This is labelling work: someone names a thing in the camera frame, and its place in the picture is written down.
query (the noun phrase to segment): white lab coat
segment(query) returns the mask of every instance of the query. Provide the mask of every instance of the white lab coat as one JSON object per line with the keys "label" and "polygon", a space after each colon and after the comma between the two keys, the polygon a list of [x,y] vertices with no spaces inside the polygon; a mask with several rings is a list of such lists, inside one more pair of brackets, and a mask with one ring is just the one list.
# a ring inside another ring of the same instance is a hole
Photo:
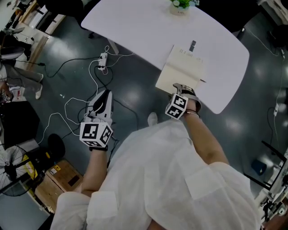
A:
{"label": "white lab coat", "polygon": [[181,121],[132,133],[99,192],[58,199],[52,230],[259,230],[249,180],[224,163],[207,165]]}

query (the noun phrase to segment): white flower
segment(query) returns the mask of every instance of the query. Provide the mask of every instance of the white flower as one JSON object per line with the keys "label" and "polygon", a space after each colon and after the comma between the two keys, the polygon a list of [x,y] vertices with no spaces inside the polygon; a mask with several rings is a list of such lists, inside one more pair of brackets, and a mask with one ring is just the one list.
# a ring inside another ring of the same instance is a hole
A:
{"label": "white flower", "polygon": [[180,4],[179,1],[177,1],[177,0],[173,1],[173,5],[174,5],[174,6],[179,6],[179,4]]}

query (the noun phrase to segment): label sticker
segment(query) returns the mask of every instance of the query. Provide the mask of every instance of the label sticker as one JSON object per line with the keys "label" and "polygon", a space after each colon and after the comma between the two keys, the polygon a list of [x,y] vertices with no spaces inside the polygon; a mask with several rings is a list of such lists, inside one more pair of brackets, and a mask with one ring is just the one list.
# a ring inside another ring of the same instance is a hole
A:
{"label": "label sticker", "polygon": [[59,171],[61,170],[61,168],[60,168],[58,165],[55,165],[55,166],[54,166],[54,169],[56,169],[57,172],[59,172]]}
{"label": "label sticker", "polygon": [[57,171],[56,171],[56,169],[54,169],[54,168],[50,170],[50,173],[51,173],[52,175],[54,175],[56,172],[57,172]]}

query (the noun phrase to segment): notebook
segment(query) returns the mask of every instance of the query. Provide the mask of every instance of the notebook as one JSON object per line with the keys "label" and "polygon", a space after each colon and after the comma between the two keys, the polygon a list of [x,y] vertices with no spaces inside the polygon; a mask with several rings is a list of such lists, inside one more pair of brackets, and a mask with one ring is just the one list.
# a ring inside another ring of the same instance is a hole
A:
{"label": "notebook", "polygon": [[159,76],[156,87],[168,93],[176,93],[174,83],[184,84],[196,89],[203,77],[203,60],[191,51],[174,46]]}

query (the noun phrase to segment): cardboard box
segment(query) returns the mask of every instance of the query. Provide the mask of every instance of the cardboard box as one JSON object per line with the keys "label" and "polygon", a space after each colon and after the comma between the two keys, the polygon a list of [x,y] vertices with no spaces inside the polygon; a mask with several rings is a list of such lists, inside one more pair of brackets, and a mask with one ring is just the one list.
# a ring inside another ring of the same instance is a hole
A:
{"label": "cardboard box", "polygon": [[83,176],[68,161],[62,160],[47,170],[35,195],[55,212],[58,197],[64,192],[76,191],[82,181]]}
{"label": "cardboard box", "polygon": [[51,167],[46,175],[64,192],[74,191],[83,181],[83,176],[66,160]]}
{"label": "cardboard box", "polygon": [[45,175],[43,182],[37,186],[35,195],[41,200],[45,206],[50,206],[55,212],[57,206],[58,197],[63,191],[51,180],[51,178]]}

